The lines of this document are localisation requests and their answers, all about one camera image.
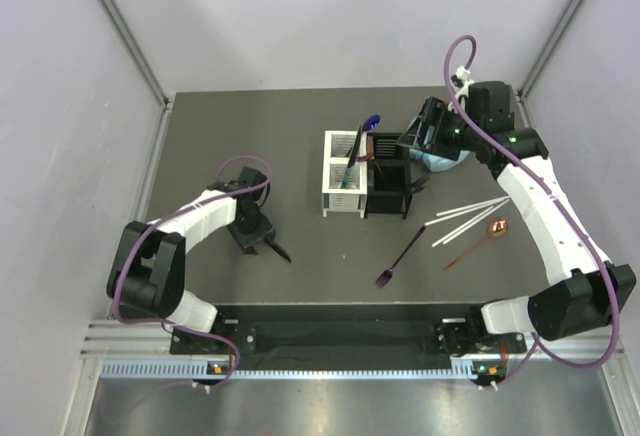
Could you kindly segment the black knife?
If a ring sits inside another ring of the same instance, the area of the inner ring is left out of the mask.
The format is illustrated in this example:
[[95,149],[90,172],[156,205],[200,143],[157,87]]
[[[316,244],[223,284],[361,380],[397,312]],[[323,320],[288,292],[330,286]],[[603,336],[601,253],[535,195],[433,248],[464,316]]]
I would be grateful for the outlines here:
[[292,262],[292,259],[288,254],[288,252],[282,246],[280,246],[273,238],[267,239],[266,243],[273,251],[275,251],[287,263]]

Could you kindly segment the light blue headphones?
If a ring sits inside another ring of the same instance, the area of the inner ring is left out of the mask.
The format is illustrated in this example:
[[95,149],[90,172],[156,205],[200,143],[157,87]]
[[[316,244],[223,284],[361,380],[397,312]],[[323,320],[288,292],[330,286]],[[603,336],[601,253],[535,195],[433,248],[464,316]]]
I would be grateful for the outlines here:
[[421,162],[428,171],[433,173],[448,171],[461,164],[469,155],[469,151],[461,151],[457,159],[451,160],[415,149],[409,150],[412,160]]

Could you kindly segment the rainbow spoon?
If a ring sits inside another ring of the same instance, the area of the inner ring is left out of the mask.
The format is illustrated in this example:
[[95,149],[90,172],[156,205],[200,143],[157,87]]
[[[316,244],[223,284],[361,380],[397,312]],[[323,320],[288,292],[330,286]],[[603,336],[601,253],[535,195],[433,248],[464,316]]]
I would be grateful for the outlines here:
[[379,115],[372,115],[365,120],[362,124],[362,131],[368,132],[376,128],[381,121],[381,117]]

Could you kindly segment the black utensil container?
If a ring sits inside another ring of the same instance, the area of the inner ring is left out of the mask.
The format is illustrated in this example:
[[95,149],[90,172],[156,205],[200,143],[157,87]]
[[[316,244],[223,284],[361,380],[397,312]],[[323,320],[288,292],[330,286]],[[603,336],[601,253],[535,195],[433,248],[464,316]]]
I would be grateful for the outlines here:
[[[372,214],[399,215],[407,218],[412,196],[408,194],[411,183],[409,150],[397,145],[399,133],[372,132],[374,158],[366,161],[368,169],[368,195],[365,216]],[[377,160],[386,179],[382,186],[374,165]]]

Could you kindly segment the blue fork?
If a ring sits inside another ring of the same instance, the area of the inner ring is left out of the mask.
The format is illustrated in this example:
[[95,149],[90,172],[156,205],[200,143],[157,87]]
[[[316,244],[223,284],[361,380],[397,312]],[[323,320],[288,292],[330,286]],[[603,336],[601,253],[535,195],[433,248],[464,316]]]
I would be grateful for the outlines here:
[[413,181],[408,187],[408,194],[413,195],[423,191],[429,179],[430,177],[428,175],[424,175]]

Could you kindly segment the white-blade green-handle knife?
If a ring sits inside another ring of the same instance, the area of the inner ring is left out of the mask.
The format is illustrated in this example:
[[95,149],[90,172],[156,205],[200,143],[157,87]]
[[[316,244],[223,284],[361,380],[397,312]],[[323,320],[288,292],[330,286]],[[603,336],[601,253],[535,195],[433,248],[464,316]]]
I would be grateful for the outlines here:
[[359,149],[360,149],[360,145],[361,145],[361,138],[362,138],[362,125],[360,125],[358,127],[358,130],[356,132],[356,136],[354,138],[354,142],[353,142],[353,146],[351,148],[351,152],[349,153],[349,159],[347,162],[347,165],[345,167],[345,172],[343,174],[343,178],[341,181],[341,189],[346,189],[348,184],[349,184],[349,179],[350,179],[350,175],[352,172],[352,168],[356,163],[356,158],[358,157],[359,154]]

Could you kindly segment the white utensil container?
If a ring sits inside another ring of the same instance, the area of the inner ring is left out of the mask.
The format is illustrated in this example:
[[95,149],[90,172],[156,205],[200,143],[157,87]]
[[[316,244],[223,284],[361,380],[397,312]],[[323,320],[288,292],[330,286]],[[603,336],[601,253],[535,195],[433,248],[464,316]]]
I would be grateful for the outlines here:
[[326,131],[322,165],[322,213],[354,213],[365,218],[368,169],[365,161],[349,165],[356,131]]

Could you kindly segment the copper spoon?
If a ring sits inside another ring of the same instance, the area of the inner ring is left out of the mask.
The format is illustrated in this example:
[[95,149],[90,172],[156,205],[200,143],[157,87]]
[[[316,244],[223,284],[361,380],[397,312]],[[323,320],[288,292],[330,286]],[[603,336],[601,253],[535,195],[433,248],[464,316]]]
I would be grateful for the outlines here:
[[450,270],[457,263],[462,261],[465,257],[471,255],[474,251],[479,249],[484,243],[503,237],[508,232],[508,230],[509,230],[509,223],[506,219],[497,219],[493,221],[489,225],[486,235],[480,240],[478,240],[476,243],[474,243],[471,247],[469,247],[464,253],[462,253],[456,259],[454,259],[449,264],[447,264],[444,267],[444,270],[445,271]]

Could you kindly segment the purple fork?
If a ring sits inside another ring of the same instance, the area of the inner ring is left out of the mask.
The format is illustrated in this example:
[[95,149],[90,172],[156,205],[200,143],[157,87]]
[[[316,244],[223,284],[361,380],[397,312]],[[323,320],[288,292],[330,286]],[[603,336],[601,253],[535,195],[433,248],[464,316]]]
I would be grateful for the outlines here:
[[403,249],[401,254],[396,258],[396,260],[391,264],[390,267],[385,269],[380,276],[376,279],[375,285],[378,288],[383,288],[386,286],[394,275],[394,271],[398,264],[402,261],[402,259],[406,256],[406,254],[410,251],[410,249],[415,245],[415,243],[421,238],[426,230],[426,226],[422,225],[414,234],[411,241],[407,244],[407,246]]

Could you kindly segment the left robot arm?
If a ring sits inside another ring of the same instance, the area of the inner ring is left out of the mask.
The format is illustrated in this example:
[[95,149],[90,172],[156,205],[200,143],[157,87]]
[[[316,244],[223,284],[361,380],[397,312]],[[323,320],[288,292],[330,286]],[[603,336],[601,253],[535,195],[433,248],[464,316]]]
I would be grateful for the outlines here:
[[246,255],[262,243],[272,246],[275,229],[262,213],[269,194],[268,176],[245,167],[168,216],[127,224],[106,285],[115,319],[171,324],[209,353],[230,345],[220,311],[185,288],[186,257],[222,228]]

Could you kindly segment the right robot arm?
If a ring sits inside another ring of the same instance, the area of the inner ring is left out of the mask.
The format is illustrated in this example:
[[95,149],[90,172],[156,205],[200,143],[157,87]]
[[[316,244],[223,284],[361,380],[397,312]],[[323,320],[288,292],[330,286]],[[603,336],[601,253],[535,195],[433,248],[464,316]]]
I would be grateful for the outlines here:
[[473,153],[513,202],[541,255],[548,286],[533,295],[471,309],[467,340],[487,352],[504,334],[534,332],[554,341],[613,326],[636,284],[587,236],[554,174],[549,152],[532,128],[518,129],[510,89],[476,83],[465,68],[451,76],[455,100],[425,100],[397,143],[451,161]]

